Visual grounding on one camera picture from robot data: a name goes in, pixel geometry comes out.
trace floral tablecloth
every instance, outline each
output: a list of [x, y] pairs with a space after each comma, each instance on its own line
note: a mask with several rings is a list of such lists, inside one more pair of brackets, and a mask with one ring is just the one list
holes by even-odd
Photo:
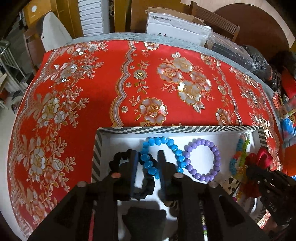
[[271, 107], [248, 75], [213, 57], [155, 43], [66, 46], [45, 55], [12, 131], [8, 188], [24, 236], [78, 181], [91, 181], [99, 127], [154, 125], [263, 126], [272, 168], [280, 168]]

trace white box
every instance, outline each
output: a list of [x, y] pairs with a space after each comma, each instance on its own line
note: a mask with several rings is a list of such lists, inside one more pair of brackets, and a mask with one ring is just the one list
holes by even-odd
[[204, 46], [212, 28], [192, 23], [169, 14], [150, 12], [146, 26], [147, 34], [168, 36]]
[[[154, 127], [118, 127], [99, 128], [95, 137], [92, 182], [104, 179], [110, 169], [109, 162], [117, 152], [126, 152], [128, 149], [141, 151], [142, 143], [150, 137], [173, 138], [179, 149], [184, 150], [194, 138], [203, 138], [213, 141], [221, 153], [221, 171], [215, 177], [215, 181], [221, 183], [230, 177], [229, 161], [236, 152], [239, 136], [243, 132], [250, 133], [250, 144], [247, 152], [257, 153], [262, 146], [267, 148], [264, 131], [260, 126], [154, 126]], [[158, 150], [164, 150], [166, 160], [176, 164], [174, 153], [166, 144], [150, 147], [149, 153], [157, 160]], [[191, 152], [192, 165], [201, 174], [207, 174], [213, 167], [213, 154], [206, 146], [198, 146]], [[135, 187], [142, 188], [144, 178], [143, 167], [138, 163]], [[198, 181], [184, 170], [184, 174]], [[167, 222], [164, 230], [166, 237], [171, 237], [177, 228], [176, 217], [173, 217], [169, 208], [159, 198], [160, 181], [155, 180], [153, 195], [148, 195], [141, 201], [121, 202], [118, 201], [118, 235], [122, 240], [128, 231], [122, 222], [122, 214], [126, 214], [131, 206], [148, 209], [163, 209], [167, 211]]]

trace red satin ribbon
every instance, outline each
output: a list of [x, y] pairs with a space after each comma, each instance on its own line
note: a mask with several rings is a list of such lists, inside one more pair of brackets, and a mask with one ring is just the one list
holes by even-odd
[[[257, 165], [262, 169], [266, 169], [272, 163], [272, 155], [263, 147], [261, 147], [257, 154], [251, 153], [246, 157], [245, 165]], [[246, 194], [247, 197], [259, 197], [261, 193], [259, 191], [259, 186], [255, 181], [248, 181], [246, 184], [243, 184], [242, 191]]]

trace silver bolt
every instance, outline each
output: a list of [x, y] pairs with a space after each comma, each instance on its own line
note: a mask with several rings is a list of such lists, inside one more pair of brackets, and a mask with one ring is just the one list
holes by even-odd
[[180, 172], [176, 172], [176, 173], [174, 173], [174, 177], [180, 179], [180, 178], [184, 177], [184, 174], [180, 173]]
[[210, 181], [208, 182], [208, 185], [211, 187], [211, 188], [216, 188], [219, 186], [219, 184], [215, 181]]
[[87, 182], [86, 181], [80, 181], [80, 182], [77, 183], [77, 186], [79, 188], [84, 188], [86, 185], [87, 185]]
[[114, 173], [111, 174], [111, 177], [114, 178], [114, 179], [117, 179], [117, 178], [121, 177], [121, 174], [119, 172], [114, 172]]

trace blue beaded bracelet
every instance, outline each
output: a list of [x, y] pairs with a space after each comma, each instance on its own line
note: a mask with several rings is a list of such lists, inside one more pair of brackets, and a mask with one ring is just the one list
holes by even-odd
[[150, 138], [148, 141], [143, 143], [143, 149], [141, 151], [141, 157], [140, 159], [145, 162], [143, 167], [145, 169], [148, 169], [148, 173], [152, 176], [155, 177], [155, 179], [159, 179], [159, 171], [157, 168], [153, 167], [152, 161], [150, 161], [150, 157], [148, 155], [149, 153], [149, 147], [154, 146], [155, 144], [160, 146], [161, 144], [167, 144], [169, 148], [172, 149], [172, 151], [175, 153], [176, 158], [179, 162], [179, 168], [177, 169], [177, 172], [183, 173], [183, 168], [186, 167], [186, 163], [184, 162], [185, 157], [182, 155], [182, 150], [178, 149], [178, 146], [174, 144], [173, 139], [168, 139], [166, 137], [155, 137], [155, 138]]

